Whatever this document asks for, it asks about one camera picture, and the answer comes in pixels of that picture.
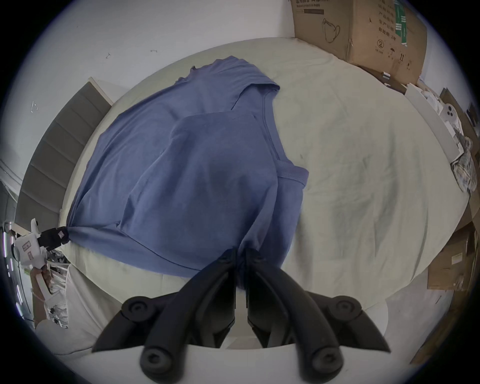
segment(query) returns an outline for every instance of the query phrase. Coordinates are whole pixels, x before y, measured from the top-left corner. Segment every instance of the mask icon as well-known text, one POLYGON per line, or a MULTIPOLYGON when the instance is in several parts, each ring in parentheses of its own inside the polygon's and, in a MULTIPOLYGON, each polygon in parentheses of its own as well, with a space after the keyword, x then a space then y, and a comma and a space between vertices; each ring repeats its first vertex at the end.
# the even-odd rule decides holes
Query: mask icon
POLYGON ((325 40, 327 41, 327 43, 333 43, 333 41, 336 39, 336 37, 340 33, 340 26, 333 25, 331 22, 327 21, 327 19, 323 19, 322 29, 323 29, 325 40))

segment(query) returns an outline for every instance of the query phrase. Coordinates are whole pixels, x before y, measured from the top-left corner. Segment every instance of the mattress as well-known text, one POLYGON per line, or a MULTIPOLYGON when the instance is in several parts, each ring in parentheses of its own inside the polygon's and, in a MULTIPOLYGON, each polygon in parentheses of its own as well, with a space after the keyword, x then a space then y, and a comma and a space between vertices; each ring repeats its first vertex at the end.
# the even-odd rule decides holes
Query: mattress
MULTIPOLYGON (((282 265, 304 289, 350 295, 364 308, 421 273, 446 244, 468 202, 432 131, 405 97, 362 69, 293 38, 212 48, 140 82, 101 121, 73 171, 66 217, 99 135, 127 108, 228 56, 280 86, 275 122, 287 157, 310 175, 282 265)), ((148 272, 72 242, 61 251, 120 302, 178 291, 185 278, 148 272)))

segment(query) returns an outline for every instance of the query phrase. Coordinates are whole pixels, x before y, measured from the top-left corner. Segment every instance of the blue t-shirt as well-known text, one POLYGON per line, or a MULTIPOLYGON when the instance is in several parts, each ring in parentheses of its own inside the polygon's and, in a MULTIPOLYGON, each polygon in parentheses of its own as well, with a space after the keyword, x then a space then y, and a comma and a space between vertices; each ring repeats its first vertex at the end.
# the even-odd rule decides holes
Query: blue t-shirt
POLYGON ((67 219, 70 239, 184 277, 230 248, 255 248, 281 265, 308 172, 283 151, 272 108, 278 90, 231 56, 193 67, 121 113, 88 162, 67 219))

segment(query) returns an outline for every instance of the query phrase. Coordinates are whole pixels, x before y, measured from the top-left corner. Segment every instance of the label sticker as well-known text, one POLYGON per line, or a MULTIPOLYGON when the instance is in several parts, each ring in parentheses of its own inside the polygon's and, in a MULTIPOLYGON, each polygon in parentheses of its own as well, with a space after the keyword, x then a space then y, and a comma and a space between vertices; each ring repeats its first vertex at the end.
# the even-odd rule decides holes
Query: label sticker
POLYGON ((27 241, 24 245, 22 245, 22 248, 23 248, 23 250, 24 250, 24 252, 25 252, 25 251, 26 251, 28 248, 30 248, 31 246, 32 246, 32 245, 30 244, 30 242, 27 241))
POLYGON ((401 37, 402 45, 407 46, 407 17, 400 0, 394 0, 395 5, 395 33, 401 37))
POLYGON ((455 256, 452 256, 452 265, 453 264, 457 264, 457 263, 460 263, 462 261, 462 256, 463 254, 462 253, 459 253, 455 256))

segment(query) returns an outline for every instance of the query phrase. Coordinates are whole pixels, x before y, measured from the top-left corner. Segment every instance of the white wall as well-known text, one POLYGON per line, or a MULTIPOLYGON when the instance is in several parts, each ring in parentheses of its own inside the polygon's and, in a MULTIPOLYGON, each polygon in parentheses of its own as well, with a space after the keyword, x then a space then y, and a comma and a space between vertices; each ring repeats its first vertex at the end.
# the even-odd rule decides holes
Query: white wall
POLYGON ((438 95, 448 88, 465 111, 474 102, 475 96, 468 80, 450 48, 435 29, 421 16, 427 26, 427 52, 420 78, 438 95))
POLYGON ((100 87, 100 89, 105 93, 105 95, 110 99, 109 103, 115 103, 120 99, 124 94, 126 94, 129 89, 121 87, 117 84, 109 83, 105 80, 92 78, 95 83, 100 87))
POLYGON ((79 0, 49 26, 20 69, 1 121, 0 160, 23 179, 45 130, 90 76, 130 89, 211 47, 290 36, 287 0, 79 0))

